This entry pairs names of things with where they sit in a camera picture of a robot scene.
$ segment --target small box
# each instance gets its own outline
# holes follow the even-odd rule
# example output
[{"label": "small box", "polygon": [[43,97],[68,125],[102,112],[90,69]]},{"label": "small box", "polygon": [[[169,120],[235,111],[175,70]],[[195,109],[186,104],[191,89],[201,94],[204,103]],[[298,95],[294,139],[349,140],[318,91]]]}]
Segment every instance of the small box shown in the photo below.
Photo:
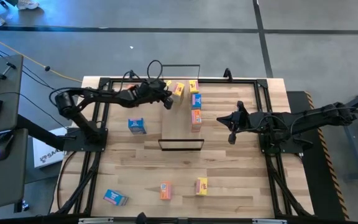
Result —
[{"label": "small box", "polygon": [[184,94],[185,94],[185,84],[177,83],[173,88],[171,98],[175,103],[181,103]]},{"label": "small box", "polygon": [[110,190],[110,189],[107,190],[107,192],[104,194],[103,199],[117,206],[123,206],[128,201],[128,197],[126,197],[125,195],[123,195],[117,190]]},{"label": "small box", "polygon": [[132,134],[146,134],[143,118],[128,119],[128,128]]},{"label": "small box", "polygon": [[201,94],[195,93],[191,96],[191,109],[201,110]]},{"label": "small box", "polygon": [[191,111],[191,132],[199,132],[201,130],[201,110]]},{"label": "small box", "polygon": [[161,200],[171,200],[172,186],[169,181],[164,181],[161,183],[160,188],[160,199]]},{"label": "small box", "polygon": [[198,177],[196,183],[196,195],[206,195],[208,188],[208,179],[205,177]]},{"label": "small box", "polygon": [[190,93],[199,93],[198,89],[198,80],[189,80],[189,90]]}]

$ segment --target blue box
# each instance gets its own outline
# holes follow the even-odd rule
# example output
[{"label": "blue box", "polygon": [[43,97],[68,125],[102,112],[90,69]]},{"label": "blue box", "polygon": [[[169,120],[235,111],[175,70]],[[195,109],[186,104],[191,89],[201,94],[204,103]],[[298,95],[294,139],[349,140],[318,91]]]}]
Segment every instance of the blue box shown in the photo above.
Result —
[{"label": "blue box", "polygon": [[201,94],[195,93],[191,96],[191,109],[201,110]]},{"label": "blue box", "polygon": [[116,190],[110,189],[107,190],[107,192],[104,194],[103,199],[117,206],[123,206],[128,201],[128,197],[124,196],[122,193]]},{"label": "blue box", "polygon": [[132,134],[146,134],[143,118],[128,119],[128,128]]}]

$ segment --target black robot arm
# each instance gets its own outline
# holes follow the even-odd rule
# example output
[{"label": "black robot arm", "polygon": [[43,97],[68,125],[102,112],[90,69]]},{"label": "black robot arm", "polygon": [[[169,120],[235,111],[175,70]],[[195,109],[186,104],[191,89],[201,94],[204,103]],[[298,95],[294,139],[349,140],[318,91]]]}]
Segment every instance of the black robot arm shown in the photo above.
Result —
[{"label": "black robot arm", "polygon": [[[59,114],[72,120],[85,134],[87,143],[100,140],[101,134],[96,123],[88,121],[81,111],[90,103],[115,103],[125,108],[133,108],[144,103],[162,101],[166,109],[172,107],[172,92],[165,90],[167,84],[159,79],[149,78],[141,84],[134,85],[127,90],[106,91],[92,88],[69,88],[55,97]],[[73,96],[80,96],[83,101],[76,105]]]},{"label": "black robot arm", "polygon": [[256,112],[249,114],[243,102],[238,101],[237,111],[217,120],[231,131],[230,144],[236,143],[237,133],[247,131],[267,135],[270,138],[270,144],[274,145],[286,141],[294,134],[325,125],[350,125],[356,119],[352,113],[353,110],[355,108],[347,108],[342,103],[334,103],[302,113]]}]

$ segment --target yellow cable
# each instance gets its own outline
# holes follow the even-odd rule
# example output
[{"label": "yellow cable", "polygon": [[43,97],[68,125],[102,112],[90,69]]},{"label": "yellow cable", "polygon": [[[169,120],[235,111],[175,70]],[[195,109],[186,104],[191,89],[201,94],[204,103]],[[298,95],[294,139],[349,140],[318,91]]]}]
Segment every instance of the yellow cable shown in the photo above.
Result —
[{"label": "yellow cable", "polygon": [[[42,65],[41,63],[37,62],[36,60],[34,60],[34,59],[32,59],[32,58],[30,58],[30,57],[28,57],[28,56],[26,56],[26,55],[24,55],[24,54],[18,52],[17,50],[13,49],[12,47],[10,47],[10,46],[8,46],[8,45],[6,45],[6,44],[4,44],[4,43],[2,43],[1,41],[0,41],[0,44],[1,44],[2,46],[4,46],[4,47],[9,48],[11,51],[13,51],[13,52],[15,52],[15,53],[17,53],[17,54],[22,55],[23,57],[29,59],[30,61],[36,63],[37,65],[40,65],[40,66],[43,67],[43,68],[46,67],[45,65]],[[62,78],[66,78],[66,79],[68,79],[68,80],[72,80],[72,81],[76,81],[76,82],[82,83],[82,81],[80,81],[80,80],[78,80],[78,79],[75,79],[75,78],[72,78],[72,77],[67,77],[67,76],[62,75],[62,74],[60,74],[60,73],[58,73],[58,72],[56,72],[56,71],[54,71],[54,70],[52,70],[52,69],[49,70],[49,71],[50,71],[50,72],[53,72],[54,74],[56,74],[56,75],[58,75],[58,76],[60,76],[60,77],[62,77]]]}]

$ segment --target black desk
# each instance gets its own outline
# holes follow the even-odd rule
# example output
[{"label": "black desk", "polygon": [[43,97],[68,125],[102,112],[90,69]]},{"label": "black desk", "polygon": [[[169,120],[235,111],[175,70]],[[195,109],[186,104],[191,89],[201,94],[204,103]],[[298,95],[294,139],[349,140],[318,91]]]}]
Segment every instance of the black desk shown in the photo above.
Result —
[{"label": "black desk", "polygon": [[[9,61],[16,66],[16,69],[10,69],[6,73],[6,80],[0,80],[0,93],[16,92],[20,93],[22,80],[23,56],[15,55],[0,58],[0,73],[7,68],[6,62]],[[7,93],[0,95],[2,110],[0,113],[0,131],[12,130],[17,124],[17,112],[19,109],[19,95]]]},{"label": "black desk", "polygon": [[0,161],[0,206],[23,199],[28,131],[15,130],[14,136],[11,154]]}]

